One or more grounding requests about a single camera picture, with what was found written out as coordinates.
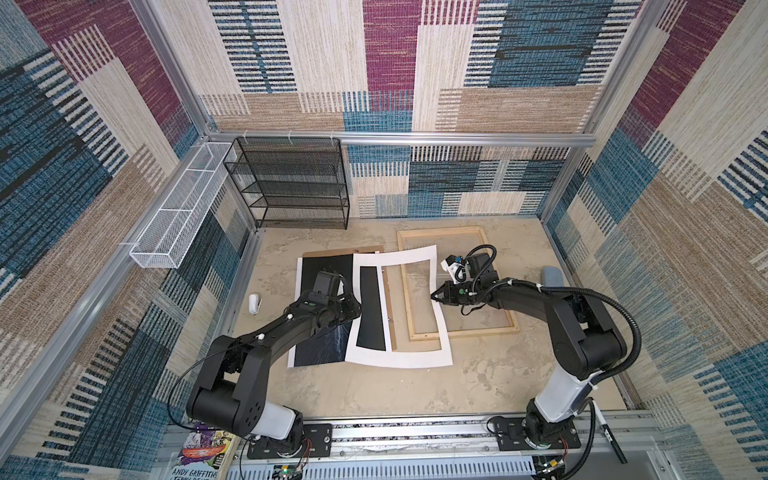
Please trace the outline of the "dark photo print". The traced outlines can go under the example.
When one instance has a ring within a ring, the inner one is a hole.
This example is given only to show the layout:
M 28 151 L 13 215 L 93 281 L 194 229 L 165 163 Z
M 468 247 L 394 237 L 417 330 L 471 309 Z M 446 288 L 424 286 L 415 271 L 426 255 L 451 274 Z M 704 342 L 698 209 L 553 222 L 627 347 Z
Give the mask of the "dark photo print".
M 321 257 L 303 257 L 297 268 L 297 296 L 314 286 L 320 271 L 341 274 L 348 284 L 352 283 L 353 255 L 334 255 Z M 362 315 L 356 345 L 361 348 L 385 351 L 388 343 L 384 330 L 382 301 L 385 296 L 380 292 L 379 273 L 375 267 L 360 269 L 360 287 Z M 290 367 L 306 367 L 328 363 L 344 362 L 347 344 L 353 322 L 344 323 L 324 335 L 305 340 L 293 349 Z

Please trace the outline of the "white photo mat board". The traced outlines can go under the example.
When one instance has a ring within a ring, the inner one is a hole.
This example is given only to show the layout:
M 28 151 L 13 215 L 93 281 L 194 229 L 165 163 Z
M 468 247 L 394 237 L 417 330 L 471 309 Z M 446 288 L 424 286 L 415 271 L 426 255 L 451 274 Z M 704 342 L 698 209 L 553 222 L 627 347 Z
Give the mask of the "white photo mat board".
M 429 276 L 430 290 L 431 292 L 434 292 L 437 290 L 437 247 L 435 245 L 398 252 L 354 254 L 352 267 L 352 291 L 355 299 L 358 302 L 362 302 L 360 287 L 360 269 L 362 267 L 375 267 L 377 269 L 381 269 L 382 267 L 402 266 L 406 264 L 426 261 L 429 262 L 431 269 Z M 352 322 L 352 328 L 345 355 L 346 361 L 371 367 L 397 369 L 433 369 L 452 366 L 453 356 L 441 304 L 432 300 L 431 297 L 428 297 L 428 299 L 430 300 L 430 304 L 436 319 L 437 333 L 441 346 L 440 350 L 423 352 L 401 352 L 392 351 L 391 349 L 381 351 L 360 347 L 357 345 L 357 339 L 361 319 L 357 318 Z

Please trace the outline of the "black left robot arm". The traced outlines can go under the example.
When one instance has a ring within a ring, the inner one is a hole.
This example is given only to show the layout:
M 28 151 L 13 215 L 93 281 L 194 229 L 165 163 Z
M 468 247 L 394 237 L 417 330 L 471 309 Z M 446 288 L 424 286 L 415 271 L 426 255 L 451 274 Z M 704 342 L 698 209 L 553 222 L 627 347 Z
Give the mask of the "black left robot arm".
M 274 362 L 299 343 L 361 316 L 350 281 L 321 271 L 283 314 L 266 326 L 233 338 L 217 337 L 208 354 L 187 371 L 198 371 L 185 411 L 211 430 L 245 437 L 266 411 L 268 378 Z

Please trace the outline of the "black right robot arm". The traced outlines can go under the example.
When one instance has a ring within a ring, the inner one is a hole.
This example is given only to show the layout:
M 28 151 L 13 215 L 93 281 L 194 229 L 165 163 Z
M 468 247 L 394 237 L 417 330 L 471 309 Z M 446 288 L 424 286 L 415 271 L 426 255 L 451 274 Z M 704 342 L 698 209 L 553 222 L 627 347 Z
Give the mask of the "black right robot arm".
M 441 262 L 450 279 L 430 298 L 468 315 L 484 307 L 520 312 L 547 326 L 556 368 L 526 407 L 524 438 L 533 449 L 554 445 L 570 430 L 599 383 L 626 371 L 640 354 L 640 327 L 627 308 L 588 288 L 501 278 L 497 249 L 479 245 Z

